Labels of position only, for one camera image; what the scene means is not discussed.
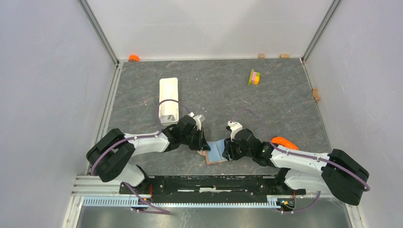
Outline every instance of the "stacked blocks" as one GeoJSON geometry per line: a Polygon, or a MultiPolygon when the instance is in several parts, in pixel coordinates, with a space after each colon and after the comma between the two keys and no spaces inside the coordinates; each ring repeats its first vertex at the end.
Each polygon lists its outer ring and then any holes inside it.
{"type": "Polygon", "coordinates": [[[260,80],[260,73],[259,73],[259,72],[255,72],[255,71],[253,71],[253,69],[252,69],[252,71],[250,72],[250,77],[249,77],[248,85],[250,85],[250,84],[255,84],[255,85],[257,85],[257,84],[259,84],[259,80],[260,80]]]}

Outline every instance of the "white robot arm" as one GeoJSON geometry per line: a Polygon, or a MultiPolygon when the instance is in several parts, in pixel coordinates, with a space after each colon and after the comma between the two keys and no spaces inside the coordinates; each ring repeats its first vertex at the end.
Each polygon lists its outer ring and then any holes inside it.
{"type": "Polygon", "coordinates": [[[297,151],[261,142],[238,122],[228,122],[227,129],[231,137],[225,140],[223,157],[229,161],[251,157],[259,165],[281,168],[285,188],[331,193],[351,205],[358,205],[366,190],[357,178],[338,168],[347,169],[362,181],[368,180],[369,173],[342,150],[333,149],[332,153],[297,151]]]}
{"type": "Polygon", "coordinates": [[[135,187],[144,180],[144,172],[138,166],[127,164],[135,155],[168,152],[181,144],[191,150],[210,150],[204,138],[203,121],[203,115],[190,113],[177,124],[154,133],[128,134],[112,129],[87,153],[91,174],[97,174],[103,182],[119,180],[135,187]]]}

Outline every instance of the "floor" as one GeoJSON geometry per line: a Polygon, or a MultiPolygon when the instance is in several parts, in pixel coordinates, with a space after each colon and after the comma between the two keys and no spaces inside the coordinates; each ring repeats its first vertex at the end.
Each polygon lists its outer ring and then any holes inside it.
{"type": "MultiPolygon", "coordinates": [[[[311,88],[299,59],[237,59],[124,63],[117,88],[109,129],[124,133],[152,133],[158,130],[159,79],[177,77],[179,101],[202,123],[208,141],[229,137],[227,121],[237,111],[249,113],[236,119],[261,141],[283,136],[300,150],[330,152],[311,88]],[[261,73],[258,85],[248,85],[251,69],[261,73]]],[[[180,116],[186,114],[180,108],[180,116]]],[[[276,174],[277,169],[261,167],[250,158],[207,165],[205,158],[182,145],[175,151],[133,157],[148,175],[276,174]]]]}

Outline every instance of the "white backdrop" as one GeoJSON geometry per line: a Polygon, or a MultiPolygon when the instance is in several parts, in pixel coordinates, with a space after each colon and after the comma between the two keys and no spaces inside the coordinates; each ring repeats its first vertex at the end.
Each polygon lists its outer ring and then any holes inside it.
{"type": "Polygon", "coordinates": [[[402,227],[403,2],[342,1],[307,60],[335,148],[369,171],[366,228],[402,227]]]}
{"type": "Polygon", "coordinates": [[[88,0],[119,59],[301,57],[331,0],[88,0]]]}
{"type": "Polygon", "coordinates": [[[59,228],[114,64],[75,0],[0,7],[0,227],[59,228]]]}

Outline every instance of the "small wooden block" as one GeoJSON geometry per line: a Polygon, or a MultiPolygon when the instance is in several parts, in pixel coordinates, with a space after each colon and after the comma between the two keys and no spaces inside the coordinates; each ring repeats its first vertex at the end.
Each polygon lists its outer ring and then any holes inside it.
{"type": "Polygon", "coordinates": [[[208,165],[210,165],[210,164],[216,164],[216,163],[220,163],[220,162],[225,162],[225,160],[210,162],[209,156],[208,156],[208,154],[207,154],[207,151],[197,151],[197,153],[199,153],[200,155],[206,157],[206,163],[207,163],[208,165]]]}
{"type": "Polygon", "coordinates": [[[281,54],[280,58],[289,58],[289,54],[281,54]]]}
{"type": "Polygon", "coordinates": [[[317,88],[312,89],[312,96],[314,97],[315,102],[320,101],[320,97],[317,95],[317,88]]]}

